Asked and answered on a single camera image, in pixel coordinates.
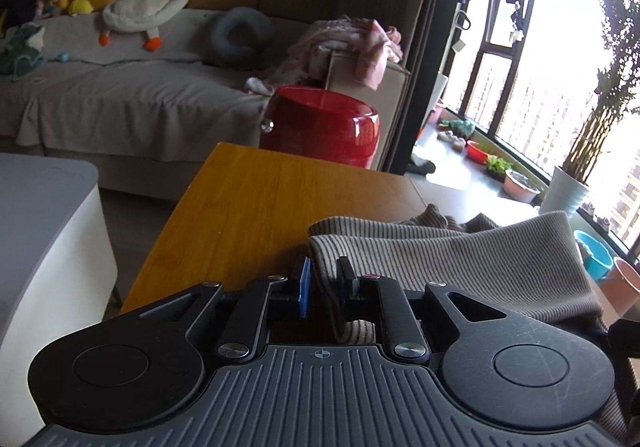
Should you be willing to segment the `grey striped knit garment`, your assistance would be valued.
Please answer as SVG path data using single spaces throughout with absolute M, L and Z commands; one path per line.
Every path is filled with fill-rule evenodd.
M 331 299 L 337 297 L 336 261 L 346 256 L 356 274 L 388 276 L 408 290 L 445 282 L 550 325 L 604 328 L 602 307 L 560 212 L 499 227 L 483 214 L 458 224 L 431 204 L 407 222 L 328 217 L 308 235 Z

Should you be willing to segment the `pink clothes pile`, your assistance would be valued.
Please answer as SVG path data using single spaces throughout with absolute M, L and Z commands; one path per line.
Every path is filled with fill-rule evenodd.
M 329 71 L 334 51 L 356 57 L 355 81 L 377 90 L 387 63 L 400 63 L 404 56 L 401 34 L 394 26 L 384 29 L 375 19 L 341 16 L 315 21 L 286 52 L 285 59 L 263 78 L 245 81 L 247 92 L 271 96 L 279 87 L 322 81 Z

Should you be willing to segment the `teal plastic basin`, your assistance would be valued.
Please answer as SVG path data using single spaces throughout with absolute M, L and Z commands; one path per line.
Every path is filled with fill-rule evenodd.
M 582 230 L 574 231 L 587 273 L 594 281 L 603 279 L 613 267 L 613 257 L 602 243 Z

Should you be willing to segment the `white potted plant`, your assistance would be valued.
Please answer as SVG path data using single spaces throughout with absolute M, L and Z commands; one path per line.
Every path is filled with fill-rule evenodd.
M 636 114 L 639 89 L 639 0 L 600 0 L 602 40 L 608 62 L 597 70 L 596 103 L 562 165 L 555 167 L 539 212 L 572 216 L 586 199 L 587 180 L 605 139 L 627 114 Z

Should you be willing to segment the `pink basin with plants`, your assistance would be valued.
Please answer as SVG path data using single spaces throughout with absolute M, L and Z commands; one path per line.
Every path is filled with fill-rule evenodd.
M 529 204 L 538 196 L 540 190 L 531 184 L 528 178 L 516 170 L 506 170 L 503 190 L 511 199 Z

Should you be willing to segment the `red plastic basin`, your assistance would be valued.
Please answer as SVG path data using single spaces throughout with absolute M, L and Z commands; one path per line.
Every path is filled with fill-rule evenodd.
M 466 157 L 474 163 L 485 165 L 489 152 L 485 151 L 477 141 L 468 140 L 466 142 Z

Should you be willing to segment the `white marble coffee table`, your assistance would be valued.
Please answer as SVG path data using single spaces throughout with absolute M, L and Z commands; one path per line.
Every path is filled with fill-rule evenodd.
M 96 168 L 2 154 L 2 445 L 21 446 L 43 426 L 27 384 L 35 355 L 101 321 L 116 279 Z

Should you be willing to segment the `red round stool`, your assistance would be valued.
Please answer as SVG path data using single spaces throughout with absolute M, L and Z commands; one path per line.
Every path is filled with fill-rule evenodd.
M 306 86 L 283 86 L 269 99 L 259 147 L 361 168 L 380 141 L 378 111 L 356 98 Z

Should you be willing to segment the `grey covered sofa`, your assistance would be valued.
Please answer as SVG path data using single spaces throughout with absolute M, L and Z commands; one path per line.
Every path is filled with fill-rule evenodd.
M 46 62 L 23 80 L 1 80 L 1 147 L 86 160 L 106 189 L 178 200 L 216 144 L 259 147 L 269 99 L 247 92 L 311 26 L 269 18 L 274 43 L 253 63 L 216 66 L 209 60 L 208 27 L 224 11 L 183 9 L 160 32 L 162 47 L 146 51 L 136 34 L 99 44 L 102 14 L 54 17 L 46 28 Z M 377 90 L 354 79 L 356 57 L 331 55 L 322 81 L 303 85 L 356 98 L 378 111 L 378 166 L 397 124 L 409 74 L 388 62 Z

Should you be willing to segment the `grey neck pillow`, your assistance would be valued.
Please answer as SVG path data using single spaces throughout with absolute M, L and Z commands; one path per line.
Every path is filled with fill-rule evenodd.
M 216 66 L 253 63 L 277 38 L 272 21 L 248 7 L 234 7 L 218 14 L 207 29 L 209 60 Z

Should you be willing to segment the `green dinosaur plush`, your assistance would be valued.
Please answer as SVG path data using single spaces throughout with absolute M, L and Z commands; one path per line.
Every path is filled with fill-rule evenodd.
M 43 25 L 35 23 L 17 28 L 1 51 L 1 75 L 17 82 L 42 66 L 45 32 Z

